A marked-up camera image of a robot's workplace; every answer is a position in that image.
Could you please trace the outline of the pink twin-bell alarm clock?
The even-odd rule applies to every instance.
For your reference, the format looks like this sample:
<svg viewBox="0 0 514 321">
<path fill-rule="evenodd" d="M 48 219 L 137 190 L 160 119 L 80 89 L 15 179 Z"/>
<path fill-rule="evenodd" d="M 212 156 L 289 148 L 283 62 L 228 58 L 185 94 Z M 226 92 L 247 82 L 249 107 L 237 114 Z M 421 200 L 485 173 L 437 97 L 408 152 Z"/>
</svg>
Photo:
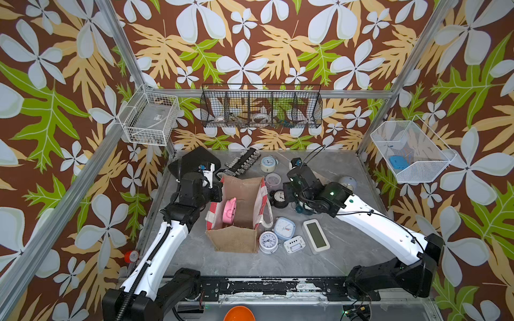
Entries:
<svg viewBox="0 0 514 321">
<path fill-rule="evenodd" d="M 226 225 L 233 225 L 234 224 L 234 218 L 236 214 L 237 209 L 237 198 L 231 198 L 227 200 L 224 206 L 224 211 L 222 215 L 222 222 Z"/>
</svg>

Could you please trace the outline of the canvas bag with red sides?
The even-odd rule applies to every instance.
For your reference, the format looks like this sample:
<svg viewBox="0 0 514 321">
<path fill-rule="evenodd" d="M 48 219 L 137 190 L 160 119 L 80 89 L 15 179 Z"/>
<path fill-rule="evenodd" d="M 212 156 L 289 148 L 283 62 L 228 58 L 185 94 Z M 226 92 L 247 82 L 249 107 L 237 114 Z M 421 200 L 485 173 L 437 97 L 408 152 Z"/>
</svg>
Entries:
<svg viewBox="0 0 514 321">
<path fill-rule="evenodd" d="M 258 237 L 273 226 L 273 213 L 264 177 L 238 179 L 224 176 L 223 198 L 211 203 L 206 215 L 206 235 L 216 251 L 254 254 L 259 250 Z M 227 200 L 237 198 L 234 224 L 223 224 Z"/>
</svg>

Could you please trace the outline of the white rectangular digital clock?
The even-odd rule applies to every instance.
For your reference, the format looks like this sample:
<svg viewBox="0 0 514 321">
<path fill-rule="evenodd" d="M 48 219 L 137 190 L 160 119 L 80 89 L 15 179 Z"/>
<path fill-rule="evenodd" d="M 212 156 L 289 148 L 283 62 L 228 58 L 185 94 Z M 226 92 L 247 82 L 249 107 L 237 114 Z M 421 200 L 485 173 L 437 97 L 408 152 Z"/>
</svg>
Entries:
<svg viewBox="0 0 514 321">
<path fill-rule="evenodd" d="M 317 219 L 310 219 L 302 223 L 307 243 L 314 255 L 330 250 L 331 245 Z"/>
</svg>

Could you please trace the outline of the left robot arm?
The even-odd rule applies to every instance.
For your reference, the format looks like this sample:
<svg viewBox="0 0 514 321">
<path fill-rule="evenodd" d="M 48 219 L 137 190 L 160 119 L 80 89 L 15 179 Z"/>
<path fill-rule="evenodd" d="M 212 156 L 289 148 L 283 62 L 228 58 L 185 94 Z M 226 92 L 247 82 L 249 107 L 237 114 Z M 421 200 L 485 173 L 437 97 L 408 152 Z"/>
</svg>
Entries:
<svg viewBox="0 0 514 321">
<path fill-rule="evenodd" d="M 201 274 L 197 270 L 182 268 L 171 281 L 161 281 L 200 213 L 222 200 L 222 183 L 216 181 L 215 170 L 214 163 L 201 162 L 179 178 L 177 191 L 160 211 L 163 222 L 147 253 L 122 286 L 103 298 L 105 320 L 163 320 L 177 303 L 199 296 Z"/>
</svg>

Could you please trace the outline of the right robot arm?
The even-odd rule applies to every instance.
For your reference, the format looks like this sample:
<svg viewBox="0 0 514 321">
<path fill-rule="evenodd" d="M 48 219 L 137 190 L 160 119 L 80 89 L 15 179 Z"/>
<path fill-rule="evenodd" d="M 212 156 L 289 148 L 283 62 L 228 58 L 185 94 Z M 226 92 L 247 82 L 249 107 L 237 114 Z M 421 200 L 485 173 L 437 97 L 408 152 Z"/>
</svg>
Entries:
<svg viewBox="0 0 514 321">
<path fill-rule="evenodd" d="M 425 236 L 400 225 L 338 182 L 322 184 L 300 158 L 290 162 L 287 177 L 283 185 L 287 203 L 348 223 L 393 253 L 394 258 L 387 262 L 352 268 L 344 283 L 350 298 L 377 298 L 378 290 L 391 288 L 414 297 L 429 296 L 443 256 L 442 237 L 435 233 Z"/>
</svg>

